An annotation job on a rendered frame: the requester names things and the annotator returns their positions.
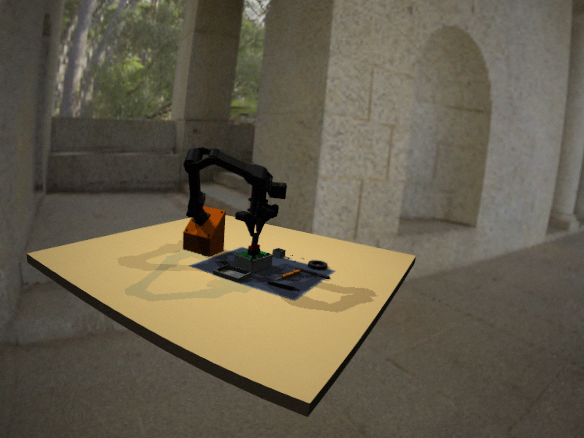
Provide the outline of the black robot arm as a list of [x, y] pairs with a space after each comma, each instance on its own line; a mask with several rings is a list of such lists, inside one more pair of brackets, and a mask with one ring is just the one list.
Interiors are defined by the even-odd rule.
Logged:
[[[190, 200], [186, 215], [189, 218], [193, 217], [193, 222], [202, 226], [210, 217], [210, 214], [202, 208], [205, 201], [205, 193], [202, 193], [200, 190], [199, 176], [199, 170], [210, 165], [221, 166], [243, 177], [248, 184], [252, 185], [251, 196], [253, 197], [266, 197], [266, 192], [268, 192], [270, 198], [285, 199], [286, 183], [272, 182], [273, 176], [266, 168], [257, 164], [249, 165], [219, 150], [215, 148], [197, 147], [187, 152], [183, 164], [185, 171], [189, 173], [188, 180], [190, 188]], [[208, 157], [203, 158], [203, 155], [207, 154]], [[278, 205], [274, 204], [271, 206], [259, 201], [255, 208], [255, 213], [260, 213], [266, 219], [274, 218], [275, 214], [278, 214]]]

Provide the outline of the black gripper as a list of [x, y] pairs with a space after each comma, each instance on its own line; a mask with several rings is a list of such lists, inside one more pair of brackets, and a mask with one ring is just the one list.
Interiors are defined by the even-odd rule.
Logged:
[[260, 235], [265, 222], [267, 222], [271, 218], [266, 219], [260, 213], [259, 214], [255, 213], [255, 208], [257, 206], [257, 203], [259, 203], [259, 201], [262, 201], [262, 203], [268, 202], [266, 197], [253, 197], [253, 196], [251, 196], [251, 198], [248, 198], [248, 201], [250, 201], [250, 208], [248, 208], [247, 211], [249, 211], [250, 213], [246, 212], [246, 211], [239, 211], [236, 213], [235, 219], [245, 222], [250, 236], [253, 237], [255, 224], [256, 224], [256, 233], [259, 232], [259, 235]]

